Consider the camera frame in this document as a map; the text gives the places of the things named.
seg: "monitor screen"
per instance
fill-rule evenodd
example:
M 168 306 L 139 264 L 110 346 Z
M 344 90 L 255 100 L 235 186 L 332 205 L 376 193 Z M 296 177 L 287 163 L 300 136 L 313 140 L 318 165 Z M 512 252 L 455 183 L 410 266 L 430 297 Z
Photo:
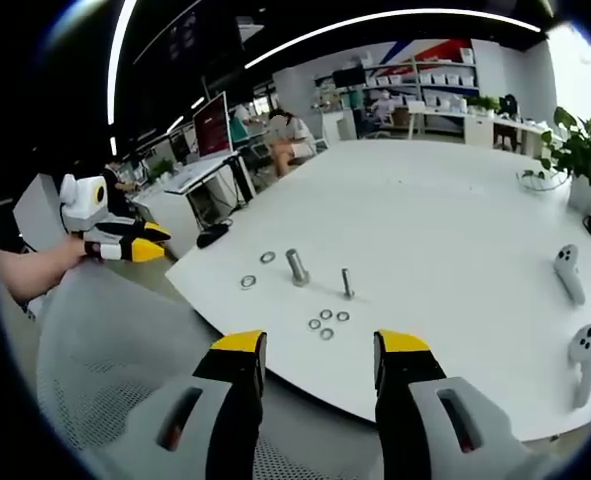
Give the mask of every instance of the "monitor screen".
M 362 83 L 366 83 L 366 74 L 364 73 L 363 67 L 338 70 L 333 72 L 333 81 L 337 88 L 361 85 Z
M 200 158 L 232 152 L 226 92 L 220 93 L 193 116 Z

